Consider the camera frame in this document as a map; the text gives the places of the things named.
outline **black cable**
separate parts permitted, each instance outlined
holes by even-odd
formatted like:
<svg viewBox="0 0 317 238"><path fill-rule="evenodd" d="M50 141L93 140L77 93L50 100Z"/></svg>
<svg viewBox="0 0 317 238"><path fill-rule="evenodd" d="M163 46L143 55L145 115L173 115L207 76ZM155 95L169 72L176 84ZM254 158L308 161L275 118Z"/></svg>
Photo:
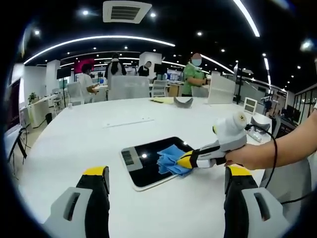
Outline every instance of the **black cable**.
<svg viewBox="0 0 317 238"><path fill-rule="evenodd" d="M259 127L259 126L257 126L257 125L248 124L248 125L245 127L245 129L246 129L246 130L250 130L252 127L255 127L255 128L257 128L257 129L260 129L260 130L264 131L266 134L270 135L270 137L272 138L272 140L273 140L273 142L274 142L274 146L275 146L274 164L273 164L272 172L271 172L271 174L270 174L270 176L269 176L269 179L268 179L268 181L267 181L267 183L266 183L266 185L265 185L265 188L267 188L269 182L270 182L271 179L272 179L272 176L273 176L273 173L274 173L274 170L275 170L275 167L276 167L276 162L277 162L277 143L276 143L276 140L275 140L274 136L273 136L270 132L268 132L267 130L264 130L263 128L261 128L261 127ZM310 192L310 193L308 193L308 194L306 194L305 196L302 196L302 197L300 197L300 198L297 198L297 199L294 199L294 200L290 200L290 201L281 202L281 204L283 205L283 204L298 202L298 201L300 201L300 200L303 200L303 199L306 198L306 197L311 196L312 194L313 194L313 192Z"/></svg>
<svg viewBox="0 0 317 238"><path fill-rule="evenodd" d="M257 128L257 129L260 129L260 130L264 131L266 134L268 134L268 135L271 137L271 139L272 139L273 142L274 142L274 147L275 147L274 163L273 163L272 172L271 172L271 174L270 174L270 176L269 176L269 178L268 178L268 181L267 181L267 183L266 183L266 185L265 185L265 188L267 188L269 182L271 182L271 179L272 179L273 173L274 173L274 171L275 171L275 167L276 167L276 162L277 162L277 143L276 143L276 140L275 140L274 136L273 136L270 132L268 132L267 130L264 130L264 129L263 129L262 127L260 127L260 126L253 125L253 124L248 124L248 125L245 127L245 130L250 130L252 127L255 127L255 128Z"/></svg>
<svg viewBox="0 0 317 238"><path fill-rule="evenodd" d="M284 205L284 204L288 204L288 203L298 202L300 200L303 200L304 198L307 198L307 197L311 196L312 194L313 194L313 192L310 192L310 193L308 193L305 196L302 196L300 198L297 198L297 199L294 199L294 200L285 201L285 202L281 202L281 204Z"/></svg>
<svg viewBox="0 0 317 238"><path fill-rule="evenodd" d="M32 147L27 145L28 144L28 132L27 132L26 128L22 128L22 130L25 130L25 141L26 142L24 143L24 140L22 140L22 143L25 145L24 150L26 149L26 147L32 149Z"/></svg>

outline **floor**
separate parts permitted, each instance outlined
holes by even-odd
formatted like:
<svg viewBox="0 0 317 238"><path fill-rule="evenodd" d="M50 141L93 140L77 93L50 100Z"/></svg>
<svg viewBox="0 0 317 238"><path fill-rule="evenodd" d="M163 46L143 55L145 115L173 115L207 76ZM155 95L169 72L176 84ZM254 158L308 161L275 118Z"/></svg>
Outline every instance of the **floor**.
<svg viewBox="0 0 317 238"><path fill-rule="evenodd" d="M54 110L50 108L50 112L53 115L53 119L55 117L55 114L53 112ZM34 145L35 141L38 139L42 131L47 127L46 121L43 122L38 128L32 128L31 125L27 127L27 136L25 133L22 133L21 135L21 142L22 145L25 148L25 152L28 155L30 153L30 150L32 146ZM19 146L16 145L14 150L13 150L13 155L10 159L9 163L10 167L9 169L12 172L12 176L14 178L14 181L18 183L22 169L23 169L23 156L22 153L19 149Z"/></svg>

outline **white table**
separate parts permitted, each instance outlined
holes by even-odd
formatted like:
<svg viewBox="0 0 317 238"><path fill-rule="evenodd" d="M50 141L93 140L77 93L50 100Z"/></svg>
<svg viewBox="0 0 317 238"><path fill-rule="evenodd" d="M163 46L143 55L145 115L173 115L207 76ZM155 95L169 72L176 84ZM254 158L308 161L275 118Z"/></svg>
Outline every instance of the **white table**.
<svg viewBox="0 0 317 238"><path fill-rule="evenodd" d="M110 237L223 237L224 166L195 169L186 178L176 177L137 192L120 154L123 148L173 136L193 148L214 142L215 120L241 111L242 107L210 106L206 101L195 98L190 109L149 99L131 99L63 110L39 136L24 164L19 189L26 204L43 223L50 214L51 204L68 187L75 187L87 168L107 165ZM105 127L109 122L140 117L154 120ZM255 118L259 123L271 123L260 114ZM248 142L258 144L250 137ZM263 170L252 172L258 184L263 173Z"/></svg>

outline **computer monitor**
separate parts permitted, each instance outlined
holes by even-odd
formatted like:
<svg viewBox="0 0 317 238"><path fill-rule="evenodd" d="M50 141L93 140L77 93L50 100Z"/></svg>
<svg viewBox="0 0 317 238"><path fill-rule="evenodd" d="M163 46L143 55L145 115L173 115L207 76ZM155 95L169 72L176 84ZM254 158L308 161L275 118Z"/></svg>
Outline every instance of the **computer monitor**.
<svg viewBox="0 0 317 238"><path fill-rule="evenodd" d="M20 125L19 113L19 92L20 79L14 81L6 90L4 105L6 110L6 125L5 130L8 131L15 126Z"/></svg>
<svg viewBox="0 0 317 238"><path fill-rule="evenodd" d="M167 67L163 66L162 64L154 64L154 73L157 74L165 74L167 73Z"/></svg>
<svg viewBox="0 0 317 238"><path fill-rule="evenodd" d="M301 115L301 112L299 110L297 110L296 108L290 105L287 105L286 114L285 114L286 118L299 122L300 115Z"/></svg>
<svg viewBox="0 0 317 238"><path fill-rule="evenodd" d="M70 77L71 69L70 67L63 67L57 70L57 79Z"/></svg>

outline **pillar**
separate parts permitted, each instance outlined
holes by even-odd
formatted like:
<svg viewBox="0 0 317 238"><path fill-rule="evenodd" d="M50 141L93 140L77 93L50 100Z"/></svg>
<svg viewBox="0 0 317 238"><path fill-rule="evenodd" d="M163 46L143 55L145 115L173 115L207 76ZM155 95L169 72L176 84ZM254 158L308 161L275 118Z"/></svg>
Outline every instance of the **pillar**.
<svg viewBox="0 0 317 238"><path fill-rule="evenodd" d="M47 63L46 77L45 77L47 95L50 95L54 88L59 88L59 84L57 80L57 70L59 69L59 66L60 66L59 60L53 60Z"/></svg>
<svg viewBox="0 0 317 238"><path fill-rule="evenodd" d="M162 54L153 53L153 52L144 52L140 54L139 67L145 65L147 61L152 62L149 78L155 78L156 73L154 73L154 67L155 67L155 64L162 64Z"/></svg>

